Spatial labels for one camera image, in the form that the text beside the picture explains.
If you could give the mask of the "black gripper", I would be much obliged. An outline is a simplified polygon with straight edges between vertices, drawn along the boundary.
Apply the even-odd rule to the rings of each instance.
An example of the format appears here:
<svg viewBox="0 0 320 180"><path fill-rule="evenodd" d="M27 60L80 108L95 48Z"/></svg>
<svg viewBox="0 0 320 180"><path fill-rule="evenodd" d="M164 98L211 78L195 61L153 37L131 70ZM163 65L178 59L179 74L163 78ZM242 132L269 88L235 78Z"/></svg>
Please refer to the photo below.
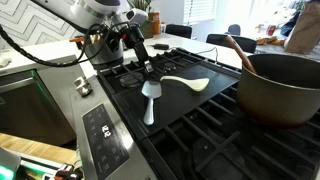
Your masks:
<svg viewBox="0 0 320 180"><path fill-rule="evenodd" d="M135 50L139 62L147 73L153 71L149 55L144 46L144 37L137 23L122 22L114 24L109 28L107 43L111 46L111 49L118 49L120 42L123 42L128 49Z"/></svg>

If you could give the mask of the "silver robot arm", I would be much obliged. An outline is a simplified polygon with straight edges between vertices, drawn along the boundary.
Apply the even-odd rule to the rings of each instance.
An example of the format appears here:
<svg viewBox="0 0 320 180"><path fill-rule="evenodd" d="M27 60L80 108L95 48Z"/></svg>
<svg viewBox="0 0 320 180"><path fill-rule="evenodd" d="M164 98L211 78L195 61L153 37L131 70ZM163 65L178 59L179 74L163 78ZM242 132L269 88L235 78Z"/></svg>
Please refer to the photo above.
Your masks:
<svg viewBox="0 0 320 180"><path fill-rule="evenodd" d="M140 65L152 72L140 26L148 19L145 11L132 8L121 11L122 0L31 0L69 23L82 33L97 35L86 41L83 51L95 70L123 63L123 46L135 51Z"/></svg>

